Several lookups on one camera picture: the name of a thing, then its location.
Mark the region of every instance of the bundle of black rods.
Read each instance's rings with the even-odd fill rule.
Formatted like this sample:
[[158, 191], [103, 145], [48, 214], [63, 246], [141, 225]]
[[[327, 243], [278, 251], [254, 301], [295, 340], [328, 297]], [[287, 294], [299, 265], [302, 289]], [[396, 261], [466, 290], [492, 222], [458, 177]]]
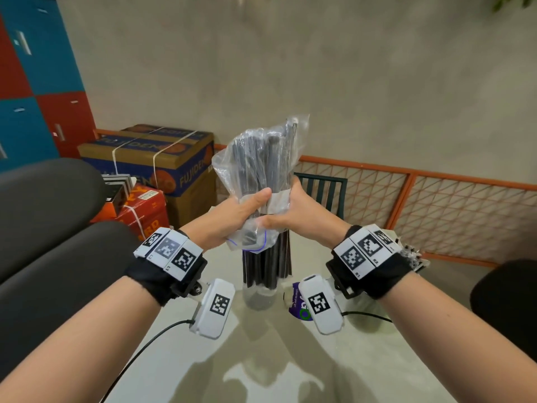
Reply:
[[[269, 187], [272, 193], [291, 188], [291, 155], [297, 124], [288, 121], [285, 126], [269, 133], [243, 133], [234, 140], [233, 155], [237, 165], [238, 186], [243, 196]], [[261, 216], [259, 212], [251, 217]], [[256, 243], [253, 236], [244, 244]], [[278, 235], [271, 248], [260, 253], [243, 251], [243, 281], [247, 287], [264, 285], [273, 290], [279, 278], [292, 274], [289, 232]]]

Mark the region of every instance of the blue locker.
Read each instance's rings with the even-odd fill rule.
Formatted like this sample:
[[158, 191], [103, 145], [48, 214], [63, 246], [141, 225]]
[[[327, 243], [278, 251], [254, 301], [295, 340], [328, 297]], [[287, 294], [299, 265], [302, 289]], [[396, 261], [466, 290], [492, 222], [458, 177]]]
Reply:
[[84, 90], [56, 0], [0, 0], [0, 14], [34, 94]]
[[0, 172], [57, 157], [36, 99], [0, 100]]

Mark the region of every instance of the hand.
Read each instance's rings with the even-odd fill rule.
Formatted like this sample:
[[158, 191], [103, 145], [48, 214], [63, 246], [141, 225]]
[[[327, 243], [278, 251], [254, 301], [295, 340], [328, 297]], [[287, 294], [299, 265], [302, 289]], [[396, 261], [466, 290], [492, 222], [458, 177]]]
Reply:
[[290, 229], [333, 249], [345, 239], [351, 225], [325, 209], [304, 192], [297, 177], [293, 178], [289, 210], [282, 215], [266, 215], [257, 219], [266, 229]]
[[271, 197], [265, 188], [244, 203], [230, 196], [213, 210], [184, 225], [181, 230], [204, 251], [220, 246], [225, 238], [242, 227], [248, 216], [263, 206]]

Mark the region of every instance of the locker handle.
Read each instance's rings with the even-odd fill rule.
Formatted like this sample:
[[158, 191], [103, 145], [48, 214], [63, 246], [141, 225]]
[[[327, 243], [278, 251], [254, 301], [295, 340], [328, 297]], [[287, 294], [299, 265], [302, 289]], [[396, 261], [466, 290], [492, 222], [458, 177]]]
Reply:
[[26, 37], [24, 36], [24, 32], [17, 31], [17, 38], [20, 43], [20, 46], [23, 47], [23, 51], [27, 55], [31, 55], [32, 51], [30, 50], [30, 46], [28, 46], [28, 41], [26, 40]]
[[56, 131], [60, 137], [60, 141], [65, 141], [65, 136], [63, 135], [62, 126], [59, 125], [58, 123], [55, 123], [54, 127], [56, 128]]
[[2, 147], [2, 144], [0, 143], [0, 160], [7, 160], [8, 155], [5, 153], [4, 148]]

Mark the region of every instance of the locker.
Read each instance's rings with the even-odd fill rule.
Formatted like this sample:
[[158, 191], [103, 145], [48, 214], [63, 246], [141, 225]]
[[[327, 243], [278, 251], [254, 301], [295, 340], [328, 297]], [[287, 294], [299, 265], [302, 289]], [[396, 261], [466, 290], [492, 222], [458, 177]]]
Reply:
[[30, 84], [0, 17], [0, 99], [18, 99], [31, 95]]
[[35, 98], [0, 100], [0, 172], [58, 157]]
[[77, 146], [95, 140], [95, 123], [86, 94], [45, 94], [36, 99], [60, 156], [80, 158]]
[[0, 14], [34, 94], [84, 90], [56, 0], [0, 0]]

